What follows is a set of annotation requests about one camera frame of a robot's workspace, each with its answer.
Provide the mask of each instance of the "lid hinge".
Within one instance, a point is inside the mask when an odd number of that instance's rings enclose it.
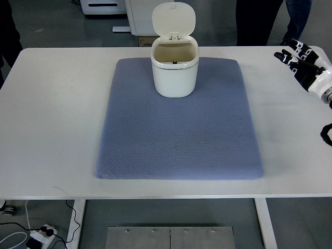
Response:
[[[170,40],[178,39],[180,40],[180,34],[179,33],[170,33]]]

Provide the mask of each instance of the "gray floor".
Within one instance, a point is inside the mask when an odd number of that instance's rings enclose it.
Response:
[[[113,26],[128,26],[126,15],[87,17],[71,0],[9,0],[24,48],[29,47],[137,47],[137,37],[113,33]],[[234,46],[235,0],[185,0],[196,11],[192,36],[200,46]],[[301,40],[323,48],[332,59],[332,1],[313,1],[311,16]],[[277,45],[286,32],[289,17],[282,5],[268,45]],[[4,77],[10,72],[2,69]],[[30,216],[35,225],[60,226],[65,234],[71,211],[64,201],[31,201]],[[26,223],[24,202],[19,213],[1,217],[0,222]],[[332,199],[268,199],[279,248],[332,248]],[[122,200],[88,201],[80,248],[105,248],[107,226],[114,225],[221,225],[233,226],[237,249],[263,248],[253,200]],[[1,226],[0,240],[15,227]],[[58,243],[55,248],[64,248]]]
[[[0,215],[0,223],[18,223],[24,228],[29,229],[25,210],[25,202],[26,201],[22,200],[10,200],[8,204],[17,207],[15,215]],[[73,206],[74,201],[68,201],[68,204]],[[66,205],[64,200],[30,200],[26,204],[26,209],[31,229],[40,229],[40,227],[45,224],[54,226],[54,228],[58,231],[57,235],[62,237],[64,240],[67,240],[72,209]],[[26,232],[28,234],[27,240],[30,238],[30,232],[25,231],[18,225],[8,224],[0,226],[0,241],[15,232]],[[0,248],[11,248],[12,246],[19,244],[21,241],[23,241],[23,239],[23,234],[14,235],[1,243]],[[58,239],[54,238],[49,248],[54,246],[57,241]],[[25,243],[18,246],[17,249],[26,249]],[[54,247],[54,249],[59,248],[64,248],[62,242],[58,242]]]

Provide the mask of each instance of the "power strip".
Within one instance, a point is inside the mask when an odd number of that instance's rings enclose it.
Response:
[[[43,225],[39,232],[33,230],[30,233],[31,238],[26,243],[27,249],[47,249],[57,233],[53,226],[47,224]]]

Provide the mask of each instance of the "dark pants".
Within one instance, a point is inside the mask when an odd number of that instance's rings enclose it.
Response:
[[[0,68],[4,65],[2,57],[12,67],[21,51],[20,34],[12,19],[10,4],[8,0],[0,0]],[[4,79],[0,73],[0,89],[3,83]]]
[[[307,24],[312,0],[286,0],[290,21],[285,34],[286,38],[298,40]]]
[[[283,0],[237,0],[237,46],[266,46]]]

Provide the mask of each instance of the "jeans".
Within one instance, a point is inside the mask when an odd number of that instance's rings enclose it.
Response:
[[[290,17],[285,38],[298,40],[307,24],[312,0],[286,0]]]
[[[237,0],[237,46],[266,46],[283,0]]]

